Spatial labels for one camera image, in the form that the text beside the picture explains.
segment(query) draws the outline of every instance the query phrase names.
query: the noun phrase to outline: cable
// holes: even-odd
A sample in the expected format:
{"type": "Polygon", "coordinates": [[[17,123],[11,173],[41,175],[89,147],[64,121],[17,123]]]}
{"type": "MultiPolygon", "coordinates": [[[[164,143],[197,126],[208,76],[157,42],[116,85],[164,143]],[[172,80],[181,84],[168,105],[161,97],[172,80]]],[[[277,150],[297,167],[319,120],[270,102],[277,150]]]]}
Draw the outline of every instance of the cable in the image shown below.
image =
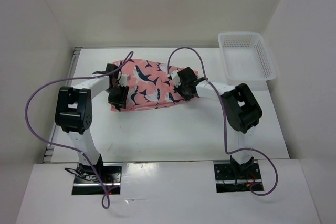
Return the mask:
{"type": "Polygon", "coordinates": [[[43,137],[41,137],[40,135],[38,135],[34,129],[32,128],[30,122],[29,122],[29,118],[28,118],[28,109],[29,109],[29,104],[30,102],[32,101],[32,99],[34,98],[34,96],[39,92],[41,91],[42,89],[46,88],[47,86],[49,85],[52,85],[52,84],[55,84],[55,83],[58,83],[58,82],[64,82],[64,81],[70,81],[70,80],[88,80],[88,79],[95,79],[95,78],[102,78],[104,76],[109,76],[111,74],[114,74],[115,72],[119,71],[130,59],[132,59],[134,55],[134,52],[131,51],[129,52],[129,54],[126,56],[123,64],[121,64],[118,68],[116,68],[114,71],[111,71],[109,73],[106,73],[106,74],[102,74],[100,76],[90,76],[90,77],[73,77],[73,78],[64,78],[64,79],[59,79],[59,80],[56,80],[56,81],[51,81],[51,82],[48,82],[44,85],[42,85],[41,87],[39,87],[37,90],[34,91],[34,93],[32,93],[32,95],[28,98],[28,101],[26,103],[26,107],[25,107],[25,120],[26,120],[26,124],[28,126],[28,129],[30,130],[30,132],[36,137],[38,138],[39,140],[41,140],[42,142],[45,142],[47,144],[51,144],[51,145],[54,145],[54,146],[58,146],[58,147],[62,147],[62,148],[67,148],[67,149],[71,149],[71,150],[74,150],[76,152],[79,152],[81,153],[84,158],[88,161],[89,165],[91,166],[93,172],[95,173],[95,175],[97,176],[97,179],[99,181],[99,183],[101,184],[103,190],[104,190],[104,195],[103,195],[103,198],[101,200],[101,204],[103,206],[104,209],[108,209],[110,207],[110,197],[109,197],[109,192],[114,189],[115,187],[112,186],[112,188],[110,188],[109,190],[107,190],[106,186],[104,185],[103,181],[101,180],[96,168],[94,167],[93,163],[91,162],[90,158],[83,152],[81,151],[80,149],[77,149],[77,148],[74,148],[72,146],[68,146],[68,145],[63,145],[63,144],[58,144],[58,143],[53,143],[53,142],[50,142],[46,139],[44,139],[43,137]],[[104,199],[105,197],[107,197],[107,205],[104,204],[104,199]]]}
{"type": "Polygon", "coordinates": [[[259,151],[259,150],[257,150],[257,149],[253,149],[253,148],[240,148],[240,149],[237,149],[237,150],[234,150],[234,151],[230,151],[230,152],[228,151],[228,149],[227,149],[227,123],[226,123],[226,113],[225,113],[224,104],[223,104],[223,102],[222,102],[222,98],[221,98],[220,93],[218,92],[218,90],[216,89],[216,87],[215,87],[215,86],[208,80],[208,78],[207,78],[207,76],[206,76],[206,74],[205,74],[204,64],[203,64],[203,61],[202,61],[201,56],[199,55],[199,53],[198,53],[195,49],[193,49],[193,48],[191,48],[191,47],[180,47],[180,48],[175,49],[175,50],[170,54],[169,59],[168,59],[168,64],[167,64],[167,65],[168,65],[168,73],[169,73],[169,63],[170,63],[170,59],[172,58],[172,56],[173,56],[174,53],[176,53],[177,51],[179,51],[179,50],[181,50],[181,49],[188,49],[188,50],[191,50],[191,51],[193,51],[194,53],[196,53],[196,55],[198,56],[198,58],[199,58],[199,60],[200,60],[200,62],[201,62],[201,65],[202,65],[202,71],[203,71],[203,76],[204,76],[205,80],[210,84],[210,86],[214,89],[216,95],[218,96],[219,103],[220,103],[220,106],[222,107],[222,113],[223,113],[223,122],[224,122],[224,123],[223,123],[223,126],[224,126],[224,151],[225,151],[225,153],[226,153],[227,155],[232,155],[232,154],[234,154],[234,153],[241,152],[241,151],[254,151],[254,152],[257,152],[257,153],[261,154],[262,156],[264,156],[265,159],[267,159],[267,161],[271,164],[271,166],[272,166],[273,169],[274,169],[274,172],[275,172],[275,183],[274,183],[274,185],[273,185],[273,187],[271,188],[270,191],[268,191],[268,192],[266,192],[266,193],[263,193],[263,194],[258,194],[258,193],[254,192],[254,191],[252,190],[252,188],[253,188],[255,185],[260,184],[261,182],[256,182],[256,183],[254,183],[253,185],[251,185],[251,186],[249,187],[249,189],[250,189],[250,191],[251,191],[253,194],[258,195],[258,196],[266,196],[266,195],[271,194],[271,193],[275,190],[275,188],[277,187],[277,185],[278,185],[278,180],[279,180],[278,171],[277,171],[277,169],[276,169],[274,163],[272,162],[272,160],[271,160],[268,156],[266,156],[266,154],[264,154],[263,152],[261,152],[261,151],[259,151]]]}

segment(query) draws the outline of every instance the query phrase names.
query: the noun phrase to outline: whale print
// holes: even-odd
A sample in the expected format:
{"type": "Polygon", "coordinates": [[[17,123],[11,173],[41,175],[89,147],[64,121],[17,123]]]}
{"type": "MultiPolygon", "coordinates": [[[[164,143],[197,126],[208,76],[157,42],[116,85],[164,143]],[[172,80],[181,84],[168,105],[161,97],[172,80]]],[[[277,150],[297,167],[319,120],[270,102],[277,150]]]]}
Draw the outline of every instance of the whale print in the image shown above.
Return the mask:
{"type": "MultiPolygon", "coordinates": [[[[119,66],[122,61],[113,63],[119,66]]],[[[171,71],[182,69],[170,66],[171,71]]],[[[132,59],[123,66],[119,83],[129,87],[127,104],[120,109],[121,112],[161,109],[186,102],[174,91],[174,83],[167,75],[165,63],[132,59]]],[[[118,111],[114,106],[111,106],[111,110],[118,111]]]]}

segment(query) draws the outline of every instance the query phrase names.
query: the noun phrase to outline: white basket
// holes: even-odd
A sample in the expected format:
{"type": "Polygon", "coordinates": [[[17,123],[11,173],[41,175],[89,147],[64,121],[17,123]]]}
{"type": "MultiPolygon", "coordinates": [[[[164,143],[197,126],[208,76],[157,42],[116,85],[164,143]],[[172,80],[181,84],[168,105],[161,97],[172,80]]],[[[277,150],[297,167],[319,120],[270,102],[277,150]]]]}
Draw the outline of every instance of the white basket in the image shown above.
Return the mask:
{"type": "Polygon", "coordinates": [[[229,80],[266,81],[277,76],[261,34],[220,33],[218,42],[229,80]]]}

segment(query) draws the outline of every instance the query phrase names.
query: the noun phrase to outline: patterned towel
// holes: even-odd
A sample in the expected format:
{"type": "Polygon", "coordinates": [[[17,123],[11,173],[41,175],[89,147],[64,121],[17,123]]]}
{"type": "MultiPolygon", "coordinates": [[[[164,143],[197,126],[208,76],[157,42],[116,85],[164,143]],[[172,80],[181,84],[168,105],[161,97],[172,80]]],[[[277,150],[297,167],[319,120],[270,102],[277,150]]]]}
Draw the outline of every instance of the patterned towel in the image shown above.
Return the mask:
{"type": "MultiPolygon", "coordinates": [[[[113,62],[117,66],[122,61],[113,62]]],[[[170,73],[183,68],[170,66],[170,73]]],[[[129,92],[126,100],[126,109],[121,111],[151,110],[166,108],[184,103],[185,100],[174,91],[174,83],[167,75],[167,64],[148,60],[131,59],[122,69],[122,74],[128,74],[127,83],[129,92]]]]}

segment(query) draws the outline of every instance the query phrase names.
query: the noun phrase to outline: white wall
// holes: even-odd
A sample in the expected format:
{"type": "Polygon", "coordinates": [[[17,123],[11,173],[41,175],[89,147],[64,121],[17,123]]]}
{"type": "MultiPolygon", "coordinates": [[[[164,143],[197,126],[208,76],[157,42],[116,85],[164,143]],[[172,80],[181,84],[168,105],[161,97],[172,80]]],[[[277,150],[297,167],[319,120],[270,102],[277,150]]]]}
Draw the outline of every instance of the white wall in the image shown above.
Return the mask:
{"type": "Polygon", "coordinates": [[[278,78],[269,83],[290,154],[323,223],[335,223],[336,0],[281,0],[264,37],[278,78]]]}
{"type": "Polygon", "coordinates": [[[76,46],[218,45],[222,31],[262,32],[278,0],[47,0],[76,46]]]}
{"type": "MultiPolygon", "coordinates": [[[[12,224],[45,149],[25,125],[25,102],[41,84],[66,75],[71,50],[45,0],[0,0],[0,7],[0,222],[12,224]]],[[[31,106],[31,122],[44,137],[53,124],[56,90],[31,106]]]]}

